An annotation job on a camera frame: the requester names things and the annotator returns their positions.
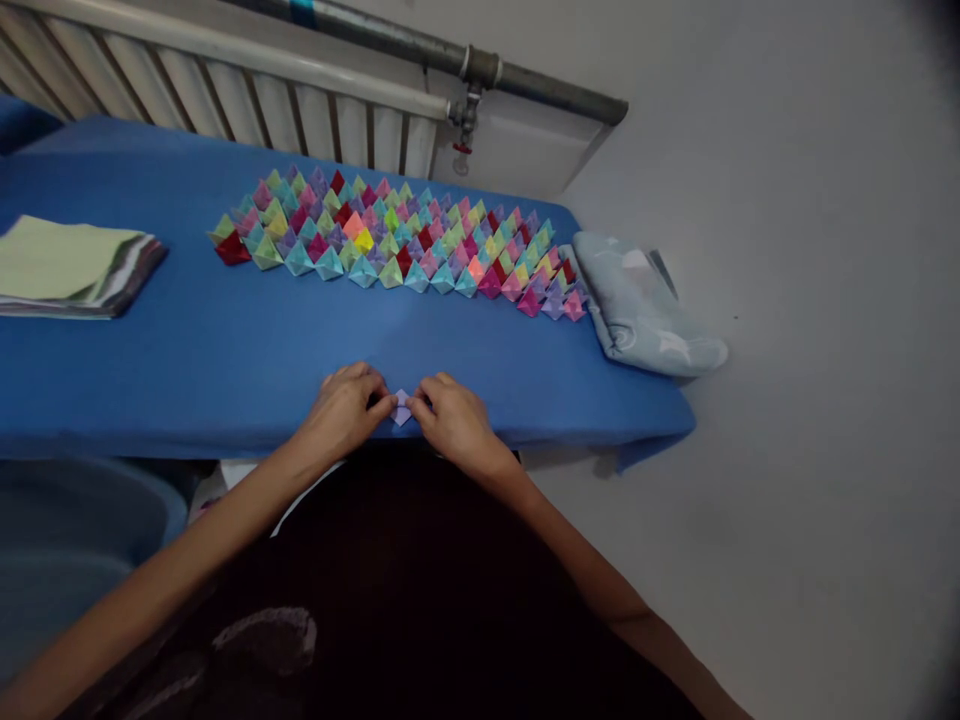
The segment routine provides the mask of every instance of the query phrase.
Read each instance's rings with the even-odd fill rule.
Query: metal pipe
[[[329,0],[221,0],[534,102],[618,125],[630,105]]]

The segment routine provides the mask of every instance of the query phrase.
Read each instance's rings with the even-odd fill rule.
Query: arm
[[[669,677],[707,720],[749,720],[677,634],[533,484],[494,435],[476,395],[440,373],[424,378],[407,406],[430,444],[519,515],[554,552],[597,617]]]
[[[381,399],[367,410],[371,395]],[[366,363],[327,377],[297,433],[21,673],[0,696],[0,717],[54,718],[63,712],[272,527],[301,492],[359,447],[396,402]]]

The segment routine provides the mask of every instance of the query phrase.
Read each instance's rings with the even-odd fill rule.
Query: blue cloth
[[[62,125],[46,110],[0,93],[0,155],[9,155]]]
[[[22,213],[153,233],[170,254],[122,318],[0,318],[0,456],[252,457],[286,440],[324,375],[366,360],[412,393],[441,370],[474,389],[511,446],[627,445],[636,462],[688,434],[673,381],[608,361],[585,318],[528,318],[506,298],[227,267],[205,231],[273,168],[300,156],[110,118],[88,118],[0,163],[0,232]],[[376,185],[383,173],[359,173]],[[399,187],[403,178],[387,175]],[[414,194],[462,188],[409,180]],[[467,191],[488,208],[551,218],[559,205]],[[384,423],[377,437],[420,434]]]

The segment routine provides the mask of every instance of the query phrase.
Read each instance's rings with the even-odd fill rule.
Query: light blue fabric
[[[632,243],[578,232],[573,247],[607,357],[676,377],[706,375],[726,362],[724,342],[687,317],[660,273]]]

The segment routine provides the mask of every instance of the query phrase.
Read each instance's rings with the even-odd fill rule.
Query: white radiator
[[[0,91],[87,115],[431,175],[445,98],[118,0],[0,0]]]

